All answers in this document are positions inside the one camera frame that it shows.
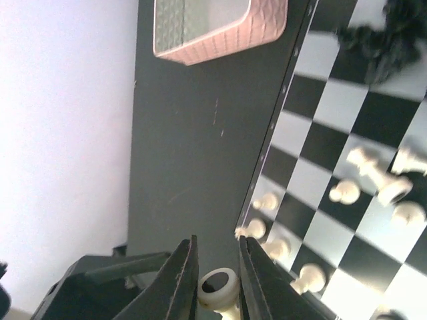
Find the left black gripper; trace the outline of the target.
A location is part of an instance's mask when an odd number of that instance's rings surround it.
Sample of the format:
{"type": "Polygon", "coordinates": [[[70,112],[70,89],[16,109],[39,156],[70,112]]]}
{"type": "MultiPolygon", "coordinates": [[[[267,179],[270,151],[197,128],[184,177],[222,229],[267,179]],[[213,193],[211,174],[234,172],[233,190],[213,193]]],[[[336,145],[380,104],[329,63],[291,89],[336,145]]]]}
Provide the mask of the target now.
{"type": "Polygon", "coordinates": [[[170,255],[85,255],[50,288],[31,318],[113,319],[144,290],[136,275],[159,271],[170,255]]]}

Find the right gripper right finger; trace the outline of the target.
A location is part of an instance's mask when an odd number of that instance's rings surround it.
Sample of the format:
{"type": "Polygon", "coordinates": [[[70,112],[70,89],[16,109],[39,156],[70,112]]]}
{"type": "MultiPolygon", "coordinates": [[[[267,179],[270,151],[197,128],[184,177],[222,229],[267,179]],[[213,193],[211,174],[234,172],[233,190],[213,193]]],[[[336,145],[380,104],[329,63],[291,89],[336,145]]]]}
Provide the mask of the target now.
{"type": "Polygon", "coordinates": [[[298,295],[291,277],[276,267],[253,237],[241,236],[239,245],[241,319],[334,319],[314,298],[298,295]]]}

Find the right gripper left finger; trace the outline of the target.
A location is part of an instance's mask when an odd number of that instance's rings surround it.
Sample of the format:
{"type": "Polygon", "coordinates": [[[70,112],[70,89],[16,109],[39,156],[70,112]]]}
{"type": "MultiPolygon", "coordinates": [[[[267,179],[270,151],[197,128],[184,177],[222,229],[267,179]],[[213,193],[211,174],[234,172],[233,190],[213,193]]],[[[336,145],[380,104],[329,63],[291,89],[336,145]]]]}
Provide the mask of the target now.
{"type": "Polygon", "coordinates": [[[197,317],[199,277],[197,237],[184,239],[167,258],[152,284],[116,319],[177,320],[197,317]]]}

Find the white pawn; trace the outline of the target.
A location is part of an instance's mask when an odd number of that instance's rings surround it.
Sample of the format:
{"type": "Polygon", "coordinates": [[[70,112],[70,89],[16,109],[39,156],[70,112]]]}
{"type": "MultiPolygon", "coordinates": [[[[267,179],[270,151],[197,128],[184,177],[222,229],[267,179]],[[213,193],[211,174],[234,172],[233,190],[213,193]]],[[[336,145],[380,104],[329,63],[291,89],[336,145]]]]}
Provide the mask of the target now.
{"type": "Polygon", "coordinates": [[[241,319],[239,294],[240,280],[235,271],[227,267],[210,271],[198,281],[199,304],[204,309],[219,313],[222,319],[241,319]]]}

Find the white rook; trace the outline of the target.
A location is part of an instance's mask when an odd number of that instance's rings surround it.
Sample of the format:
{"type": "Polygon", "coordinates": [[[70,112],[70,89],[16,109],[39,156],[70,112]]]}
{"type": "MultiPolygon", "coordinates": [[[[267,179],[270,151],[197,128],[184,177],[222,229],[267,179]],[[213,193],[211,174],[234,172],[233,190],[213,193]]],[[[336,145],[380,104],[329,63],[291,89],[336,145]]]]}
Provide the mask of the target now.
{"type": "Polygon", "coordinates": [[[239,239],[242,236],[261,239],[266,234],[266,224],[263,220],[254,218],[248,225],[236,227],[234,233],[236,239],[239,239]]]}

